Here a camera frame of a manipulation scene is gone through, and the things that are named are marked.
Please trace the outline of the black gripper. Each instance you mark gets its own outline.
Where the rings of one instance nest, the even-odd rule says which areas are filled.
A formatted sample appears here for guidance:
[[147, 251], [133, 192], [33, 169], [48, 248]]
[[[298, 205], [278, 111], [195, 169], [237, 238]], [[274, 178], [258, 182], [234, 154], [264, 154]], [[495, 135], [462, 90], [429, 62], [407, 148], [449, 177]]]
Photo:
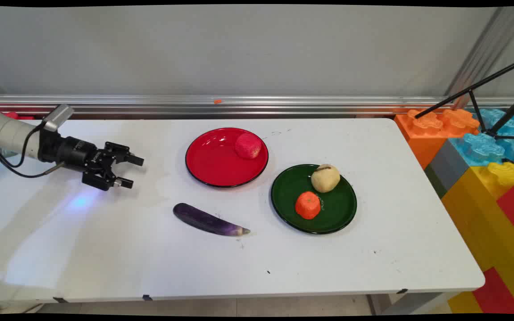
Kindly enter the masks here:
[[112, 187], [132, 189], [134, 181], [114, 176], [113, 159], [116, 163], [128, 162], [143, 166], [144, 159], [135, 156], [125, 145], [105, 142], [104, 149], [78, 140], [72, 136], [62, 137], [58, 132], [39, 131], [38, 159], [42, 162], [63, 163], [66, 169], [84, 172], [82, 183], [102, 191]]

